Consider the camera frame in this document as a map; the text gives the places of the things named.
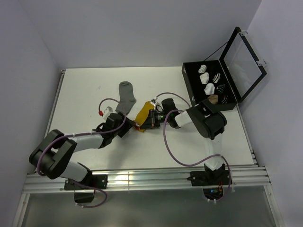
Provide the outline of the yellow sock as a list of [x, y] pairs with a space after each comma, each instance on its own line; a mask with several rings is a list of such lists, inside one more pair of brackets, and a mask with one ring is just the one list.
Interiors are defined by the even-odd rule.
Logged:
[[139, 132], [144, 132], [145, 129], [141, 129], [140, 127], [143, 125], [143, 123], [147, 120], [149, 111], [154, 109], [154, 105], [151, 104], [150, 101], [145, 102], [143, 108], [140, 110], [140, 112], [137, 114], [134, 122], [136, 123], [135, 128]]

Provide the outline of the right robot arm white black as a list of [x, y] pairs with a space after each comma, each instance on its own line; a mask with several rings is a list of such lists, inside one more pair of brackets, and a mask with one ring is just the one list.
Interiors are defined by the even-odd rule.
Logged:
[[186, 110], [178, 110], [172, 98], [161, 102], [162, 110], [157, 107], [148, 111], [147, 118], [139, 129], [149, 130], [159, 128], [162, 124], [168, 124], [174, 129], [193, 124], [199, 134], [206, 139], [206, 158], [198, 163], [204, 163], [205, 180], [209, 184], [216, 184], [222, 177], [220, 170], [224, 170], [226, 164], [221, 155], [222, 134], [227, 120], [225, 116], [207, 99]]

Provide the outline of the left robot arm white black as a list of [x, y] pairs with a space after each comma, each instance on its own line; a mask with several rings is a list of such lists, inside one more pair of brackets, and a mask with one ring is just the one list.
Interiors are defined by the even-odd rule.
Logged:
[[40, 175], [49, 179], [67, 178], [82, 189], [92, 188], [98, 182], [89, 168], [71, 161], [73, 153], [104, 148], [116, 136], [122, 138], [134, 126], [135, 122], [122, 113], [111, 113], [105, 122], [91, 132], [66, 135], [59, 130], [52, 130], [31, 153], [29, 162]]

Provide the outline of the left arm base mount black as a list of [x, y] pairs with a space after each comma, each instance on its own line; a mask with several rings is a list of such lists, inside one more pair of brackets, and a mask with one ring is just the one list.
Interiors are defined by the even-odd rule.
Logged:
[[108, 175], [90, 175], [81, 182], [74, 182], [68, 179], [65, 182], [64, 190], [97, 190], [107, 188]]

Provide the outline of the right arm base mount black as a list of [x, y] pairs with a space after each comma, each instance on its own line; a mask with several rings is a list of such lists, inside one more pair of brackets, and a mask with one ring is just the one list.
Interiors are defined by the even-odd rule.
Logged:
[[192, 186], [219, 186], [229, 185], [230, 177], [227, 170], [223, 171], [192, 171], [187, 178], [191, 182]]

